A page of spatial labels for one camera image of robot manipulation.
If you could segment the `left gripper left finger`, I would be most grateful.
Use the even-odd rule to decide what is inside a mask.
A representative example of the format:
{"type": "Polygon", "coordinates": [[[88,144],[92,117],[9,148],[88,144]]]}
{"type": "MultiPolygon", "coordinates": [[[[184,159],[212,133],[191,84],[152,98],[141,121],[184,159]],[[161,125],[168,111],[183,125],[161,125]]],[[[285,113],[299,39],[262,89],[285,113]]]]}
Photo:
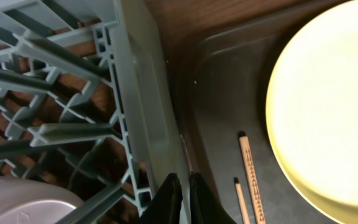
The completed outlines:
{"type": "Polygon", "coordinates": [[[175,173],[170,173],[139,218],[139,223],[179,224],[182,200],[180,180],[175,173]]]}

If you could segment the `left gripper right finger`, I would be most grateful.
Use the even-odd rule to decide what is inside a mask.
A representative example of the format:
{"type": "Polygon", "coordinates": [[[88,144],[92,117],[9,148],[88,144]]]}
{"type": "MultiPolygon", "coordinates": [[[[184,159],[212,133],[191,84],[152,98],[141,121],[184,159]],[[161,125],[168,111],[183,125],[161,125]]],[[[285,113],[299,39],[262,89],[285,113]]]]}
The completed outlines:
{"type": "Polygon", "coordinates": [[[192,224],[236,224],[200,173],[192,172],[189,182],[192,224]]]}

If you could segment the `wooden chopstick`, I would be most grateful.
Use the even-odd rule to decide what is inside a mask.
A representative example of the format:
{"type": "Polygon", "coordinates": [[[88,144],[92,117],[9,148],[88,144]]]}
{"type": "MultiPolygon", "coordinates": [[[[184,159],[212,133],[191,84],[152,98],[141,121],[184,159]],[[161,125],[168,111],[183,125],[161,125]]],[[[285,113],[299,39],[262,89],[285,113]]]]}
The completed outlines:
{"type": "Polygon", "coordinates": [[[247,212],[246,201],[244,200],[244,194],[242,192],[242,187],[241,187],[241,184],[237,177],[234,178],[234,183],[235,183],[235,188],[236,188],[236,193],[237,193],[237,199],[238,199],[240,210],[241,210],[242,221],[244,224],[250,224],[250,219],[249,219],[249,215],[247,212]]]}
{"type": "Polygon", "coordinates": [[[260,196],[259,186],[257,183],[254,162],[252,158],[249,138],[244,131],[238,134],[239,145],[241,147],[242,158],[246,170],[248,189],[254,209],[254,217],[256,224],[266,224],[264,209],[260,196]]]}

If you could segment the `yellow round plate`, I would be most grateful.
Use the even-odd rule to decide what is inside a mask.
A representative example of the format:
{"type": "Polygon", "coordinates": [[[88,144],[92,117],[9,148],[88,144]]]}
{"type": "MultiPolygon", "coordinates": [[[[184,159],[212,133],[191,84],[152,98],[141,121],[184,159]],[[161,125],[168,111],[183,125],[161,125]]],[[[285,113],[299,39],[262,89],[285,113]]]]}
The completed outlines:
{"type": "Polygon", "coordinates": [[[270,76],[265,117],[296,191],[330,219],[358,223],[358,0],[290,39],[270,76]]]}

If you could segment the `white bowl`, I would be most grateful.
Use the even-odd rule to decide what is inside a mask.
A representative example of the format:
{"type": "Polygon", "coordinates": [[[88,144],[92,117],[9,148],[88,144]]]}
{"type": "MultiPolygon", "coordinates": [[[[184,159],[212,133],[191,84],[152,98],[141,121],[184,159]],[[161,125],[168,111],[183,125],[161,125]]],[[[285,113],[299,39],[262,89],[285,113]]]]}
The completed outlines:
{"type": "Polygon", "coordinates": [[[56,185],[0,177],[0,223],[56,223],[82,204],[79,196],[56,185]]]}

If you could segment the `grey plastic dishwasher rack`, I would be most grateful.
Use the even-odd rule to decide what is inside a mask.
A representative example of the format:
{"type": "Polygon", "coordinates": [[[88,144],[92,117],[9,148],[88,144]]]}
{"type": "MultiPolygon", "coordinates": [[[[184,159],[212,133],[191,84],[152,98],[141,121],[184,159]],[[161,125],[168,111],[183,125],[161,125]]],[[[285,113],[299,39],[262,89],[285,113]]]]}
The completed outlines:
{"type": "Polygon", "coordinates": [[[56,223],[139,217],[188,169],[158,26],[144,1],[0,1],[0,177],[73,192],[56,223]]]}

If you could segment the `dark brown serving tray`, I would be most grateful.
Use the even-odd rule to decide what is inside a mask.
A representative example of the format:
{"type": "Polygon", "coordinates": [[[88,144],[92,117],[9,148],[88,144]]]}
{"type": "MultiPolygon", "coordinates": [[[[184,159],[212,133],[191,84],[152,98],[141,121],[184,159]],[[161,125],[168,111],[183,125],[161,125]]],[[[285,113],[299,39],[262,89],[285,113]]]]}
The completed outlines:
{"type": "Polygon", "coordinates": [[[309,21],[348,1],[308,1],[212,35],[187,54],[175,102],[190,164],[243,223],[234,178],[256,223],[238,134],[249,138],[266,223],[339,223],[308,203],[273,153],[265,117],[273,68],[290,39],[309,21]]]}

